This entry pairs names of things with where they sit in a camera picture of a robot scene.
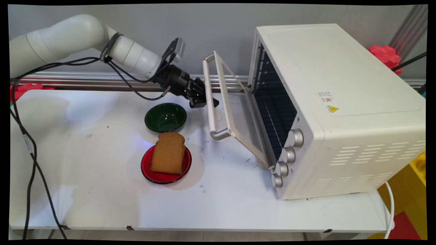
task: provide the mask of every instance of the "red object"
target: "red object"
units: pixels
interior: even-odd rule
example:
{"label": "red object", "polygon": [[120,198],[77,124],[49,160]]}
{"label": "red object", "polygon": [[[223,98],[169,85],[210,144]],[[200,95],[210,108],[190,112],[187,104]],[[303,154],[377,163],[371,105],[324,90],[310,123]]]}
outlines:
{"label": "red object", "polygon": [[[10,102],[12,103],[12,85],[10,86]],[[29,90],[33,89],[54,89],[49,87],[44,87],[42,84],[25,84],[15,88],[15,101],[17,101],[23,94]]]}
{"label": "red object", "polygon": [[394,217],[395,227],[389,234],[390,239],[421,240],[405,212]]}
{"label": "red object", "polygon": [[[383,47],[379,47],[377,45],[373,45],[369,51],[383,64],[389,67],[389,69],[394,68],[401,61],[401,57],[397,55],[397,51],[390,46],[385,45]],[[395,71],[395,74],[400,75],[401,72],[403,72],[403,69],[398,69]]]}
{"label": "red object", "polygon": [[188,148],[185,147],[185,155],[183,156],[183,162],[182,162],[182,171],[183,171],[182,174],[166,174],[166,173],[151,171],[150,166],[151,166],[151,159],[153,157],[154,147],[155,146],[151,147],[147,152],[145,152],[141,162],[142,174],[149,181],[156,184],[173,183],[181,179],[191,168],[191,162],[192,162],[191,153],[189,152]]}

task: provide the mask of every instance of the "green bowl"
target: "green bowl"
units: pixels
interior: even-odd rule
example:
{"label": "green bowl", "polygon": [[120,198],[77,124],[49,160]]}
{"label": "green bowl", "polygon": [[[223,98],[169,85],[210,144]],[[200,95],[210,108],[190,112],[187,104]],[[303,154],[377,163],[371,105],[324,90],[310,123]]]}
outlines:
{"label": "green bowl", "polygon": [[185,121],[185,109],[174,103],[157,105],[145,115],[147,128],[158,133],[177,131]]}

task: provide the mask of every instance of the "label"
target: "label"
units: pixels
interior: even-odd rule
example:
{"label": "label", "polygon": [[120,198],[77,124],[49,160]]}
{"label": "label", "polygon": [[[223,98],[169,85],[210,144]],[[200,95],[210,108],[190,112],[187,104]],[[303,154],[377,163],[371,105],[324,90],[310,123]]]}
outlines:
{"label": "label", "polygon": [[340,106],[338,105],[337,101],[334,99],[330,91],[318,92],[318,96],[320,97],[321,101],[323,102],[329,113],[332,113],[332,115],[335,116],[342,114],[341,110],[339,109]]}
{"label": "label", "polygon": [[339,108],[333,107],[331,105],[329,105],[328,108],[330,109],[331,113],[334,113],[335,111],[337,111],[339,109]]}
{"label": "label", "polygon": [[29,153],[33,154],[34,149],[33,149],[32,141],[29,139],[29,137],[26,134],[23,134],[23,137],[24,137],[24,141],[26,141],[26,145],[27,145],[27,149],[29,150]]}

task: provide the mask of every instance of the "white power cord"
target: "white power cord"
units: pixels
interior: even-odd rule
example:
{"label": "white power cord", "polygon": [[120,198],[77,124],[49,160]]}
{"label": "white power cord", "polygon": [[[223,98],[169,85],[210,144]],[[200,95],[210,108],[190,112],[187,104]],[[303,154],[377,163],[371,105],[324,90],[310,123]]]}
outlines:
{"label": "white power cord", "polygon": [[388,239],[389,234],[391,233],[392,230],[392,225],[394,224],[394,195],[392,194],[391,187],[389,186],[387,181],[385,182],[385,184],[386,187],[388,188],[389,197],[391,198],[391,217],[389,219],[388,229],[386,231],[385,238],[384,238],[384,239]]}

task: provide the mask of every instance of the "toast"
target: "toast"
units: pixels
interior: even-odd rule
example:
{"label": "toast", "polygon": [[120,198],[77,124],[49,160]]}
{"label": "toast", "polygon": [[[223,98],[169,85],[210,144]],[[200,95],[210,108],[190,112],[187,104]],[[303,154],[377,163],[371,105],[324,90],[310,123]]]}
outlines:
{"label": "toast", "polygon": [[150,170],[167,174],[182,174],[185,138],[175,132],[159,135],[154,147]]}

